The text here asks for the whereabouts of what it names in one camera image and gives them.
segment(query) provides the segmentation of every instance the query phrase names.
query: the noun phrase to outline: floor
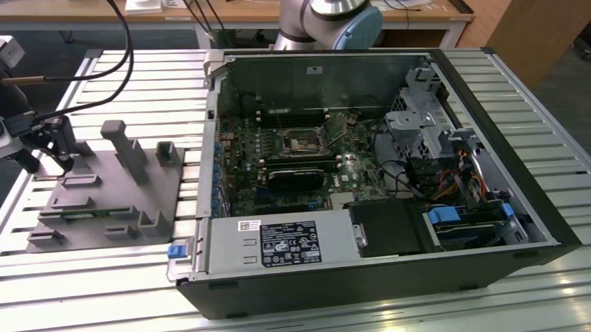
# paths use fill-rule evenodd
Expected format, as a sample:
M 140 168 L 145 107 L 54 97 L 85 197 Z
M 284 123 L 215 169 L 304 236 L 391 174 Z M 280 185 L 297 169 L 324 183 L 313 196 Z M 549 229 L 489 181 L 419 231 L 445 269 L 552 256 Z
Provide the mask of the floor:
M 0 35 L 14 36 L 26 52 L 12 71 L 14 76 L 73 75 L 88 49 L 124 48 L 124 38 L 117 31 L 76 32 L 72 44 L 62 42 L 57 32 L 0 31 Z M 132 38 L 136 49 L 196 47 L 194 34 L 188 30 L 133 31 Z M 22 87 L 29 104 L 38 112 L 54 110 L 65 89 L 66 84 Z M 583 62 L 568 50 L 533 93 L 591 153 L 591 62 Z M 18 165 L 0 160 L 0 202 L 8 195 L 18 172 Z

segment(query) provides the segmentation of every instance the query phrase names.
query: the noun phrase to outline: open computer tower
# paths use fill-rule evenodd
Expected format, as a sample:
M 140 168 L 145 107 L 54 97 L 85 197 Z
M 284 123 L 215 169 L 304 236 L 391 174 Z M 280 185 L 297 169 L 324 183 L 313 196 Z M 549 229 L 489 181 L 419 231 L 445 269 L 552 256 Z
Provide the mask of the open computer tower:
M 440 50 L 213 51 L 205 73 L 169 262 L 204 317 L 485 287 L 580 245 Z

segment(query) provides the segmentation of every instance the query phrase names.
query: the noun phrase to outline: gray part holder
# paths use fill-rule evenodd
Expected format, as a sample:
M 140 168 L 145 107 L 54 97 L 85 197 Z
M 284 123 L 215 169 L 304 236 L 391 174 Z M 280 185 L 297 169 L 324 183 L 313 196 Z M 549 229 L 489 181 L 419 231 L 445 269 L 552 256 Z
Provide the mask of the gray part holder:
M 114 151 L 80 154 L 40 211 L 28 252 L 144 246 L 170 241 L 184 150 L 172 142 L 142 150 L 122 121 L 105 121 Z

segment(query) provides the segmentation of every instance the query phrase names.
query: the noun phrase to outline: aluminum extrusion table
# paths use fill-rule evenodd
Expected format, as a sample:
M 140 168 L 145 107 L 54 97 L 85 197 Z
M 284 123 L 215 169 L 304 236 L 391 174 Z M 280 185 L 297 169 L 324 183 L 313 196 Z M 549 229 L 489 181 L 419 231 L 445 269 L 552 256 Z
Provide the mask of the aluminum extrusion table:
M 476 49 L 447 50 L 445 54 L 575 229 L 583 242 L 579 250 L 483 289 L 209 321 L 166 280 L 168 245 L 25 253 L 28 232 L 58 174 L 44 157 L 48 176 L 21 173 L 0 209 L 0 329 L 496 332 L 589 328 L 589 156 L 495 55 Z M 121 55 L 122 51 L 105 51 L 98 58 L 85 58 L 77 75 L 109 68 Z M 112 149 L 98 132 L 106 119 L 124 120 L 128 137 L 138 138 L 145 148 L 158 140 L 172 140 L 188 149 L 176 239 L 194 231 L 206 94 L 202 57 L 202 50 L 136 51 L 136 71 L 116 101 L 70 116 L 76 137 L 88 140 L 92 149 Z M 124 70 L 98 80 L 72 83 L 58 108 L 108 96 Z M 457 118 L 467 124 L 461 114 Z

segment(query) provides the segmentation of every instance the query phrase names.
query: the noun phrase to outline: motherboard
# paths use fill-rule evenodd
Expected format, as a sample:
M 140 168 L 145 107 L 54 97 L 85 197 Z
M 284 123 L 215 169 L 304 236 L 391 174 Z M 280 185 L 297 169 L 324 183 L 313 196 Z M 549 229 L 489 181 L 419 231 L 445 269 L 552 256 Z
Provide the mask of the motherboard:
M 373 120 L 355 109 L 261 107 L 220 117 L 232 216 L 337 210 L 388 197 L 371 139 Z

